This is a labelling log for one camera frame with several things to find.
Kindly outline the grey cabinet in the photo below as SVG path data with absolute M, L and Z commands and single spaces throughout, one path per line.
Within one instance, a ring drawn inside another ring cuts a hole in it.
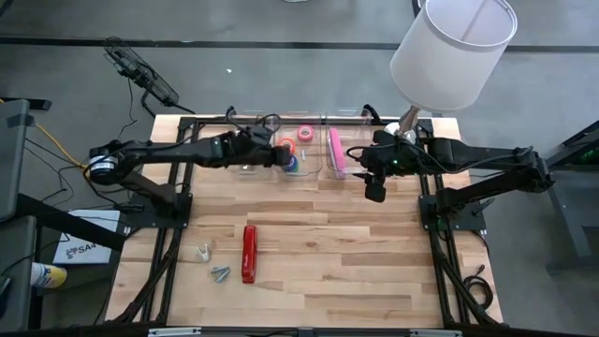
M 27 101 L 0 103 L 0 222 L 17 208 L 28 117 Z
M 37 220 L 32 216 L 0 223 L 0 333 L 26 330 L 31 299 L 31 263 L 36 248 Z

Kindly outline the clear plastic bin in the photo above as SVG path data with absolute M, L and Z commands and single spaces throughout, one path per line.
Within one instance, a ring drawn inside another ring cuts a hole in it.
M 371 114 L 365 109 L 336 109 L 328 111 L 325 115 L 325 149 L 329 176 L 331 179 L 339 180 L 335 176 L 329 150 L 329 129 L 331 127 L 338 129 L 343 146 L 346 161 L 346 177 L 344 180 L 352 178 L 354 173 L 364 172 L 365 169 L 345 152 L 351 147 L 365 147 L 371 144 Z
M 296 142 L 296 156 L 299 160 L 299 174 L 290 175 L 283 171 L 283 167 L 276 167 L 275 171 L 281 180 L 315 179 L 323 167 L 322 145 L 322 116 L 317 112 L 290 111 L 280 115 L 280 128 L 274 137 L 274 145 L 278 145 L 280 138 L 289 137 Z M 301 125 L 309 125 L 314 129 L 314 139 L 310 142 L 300 142 L 297 130 Z
M 226 122 L 238 134 L 242 134 L 244 130 L 250 128 L 257 128 L 257 132 L 261 136 L 260 140 L 269 146 L 274 144 L 274 137 L 281 124 L 280 118 L 276 114 L 264 113 L 261 110 L 237 112 L 233 106 L 229 106 L 226 110 Z M 231 167 L 230 170 L 238 179 L 248 181 L 267 180 L 272 174 L 271 167 L 266 168 L 262 164 L 243 164 Z

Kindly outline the pink stapler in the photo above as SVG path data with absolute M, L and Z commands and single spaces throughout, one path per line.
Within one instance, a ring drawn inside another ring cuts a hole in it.
M 329 129 L 329 150 L 335 176 L 337 179 L 343 180 L 346 177 L 346 161 L 339 131 L 336 127 Z

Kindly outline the white shade table lamp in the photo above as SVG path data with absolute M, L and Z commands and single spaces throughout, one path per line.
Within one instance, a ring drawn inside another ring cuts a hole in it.
M 385 131 L 407 138 L 422 110 L 472 106 L 517 30 L 506 0 L 425 0 L 389 64 L 410 108 Z

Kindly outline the red stapler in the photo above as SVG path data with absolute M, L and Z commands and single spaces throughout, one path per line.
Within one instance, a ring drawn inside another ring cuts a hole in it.
M 244 284 L 252 284 L 256 279 L 257 229 L 247 225 L 243 231 L 241 279 Z

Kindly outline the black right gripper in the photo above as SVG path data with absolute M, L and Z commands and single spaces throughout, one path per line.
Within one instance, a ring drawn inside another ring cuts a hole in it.
M 393 157 L 396 148 L 396 139 L 384 130 L 376 130 L 373 133 L 373 144 L 364 151 L 364 160 L 367 170 L 377 179 L 384 179 L 387 162 Z M 364 181 L 369 181 L 372 175 L 369 172 L 354 173 Z

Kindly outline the silver metal bracket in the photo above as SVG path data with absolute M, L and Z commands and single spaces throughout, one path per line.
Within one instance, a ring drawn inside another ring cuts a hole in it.
M 175 327 L 148 330 L 147 337 L 198 337 L 201 327 Z
M 463 337 L 459 330 L 410 330 L 409 337 Z

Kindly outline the dark metal side table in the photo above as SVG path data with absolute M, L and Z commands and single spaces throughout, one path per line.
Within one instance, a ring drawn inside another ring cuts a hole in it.
M 599 252 L 587 237 L 589 230 L 599 232 L 599 120 L 560 143 L 548 167 L 556 180 L 548 194 L 575 255 L 548 264 L 547 271 L 599 270 Z

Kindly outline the white printed sign board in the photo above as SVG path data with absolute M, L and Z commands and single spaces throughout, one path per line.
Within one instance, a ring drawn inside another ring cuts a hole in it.
M 121 215 L 118 211 L 74 210 L 69 212 L 98 227 L 115 232 Z M 76 238 L 70 234 L 61 234 L 57 245 L 53 265 L 99 265 L 110 261 L 111 250 L 97 243 Z

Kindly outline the black diagonal beam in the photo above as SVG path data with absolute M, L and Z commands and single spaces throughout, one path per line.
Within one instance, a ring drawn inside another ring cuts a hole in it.
M 33 216 L 44 227 L 102 245 L 111 250 L 121 251 L 124 246 L 124 235 L 58 210 L 24 194 L 19 194 L 17 197 L 15 214 L 17 216 Z

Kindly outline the yellow and white bottle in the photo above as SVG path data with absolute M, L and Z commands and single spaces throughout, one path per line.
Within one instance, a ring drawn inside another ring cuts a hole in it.
M 30 286 L 57 288 L 67 278 L 67 270 L 53 265 L 33 262 L 31 265 Z

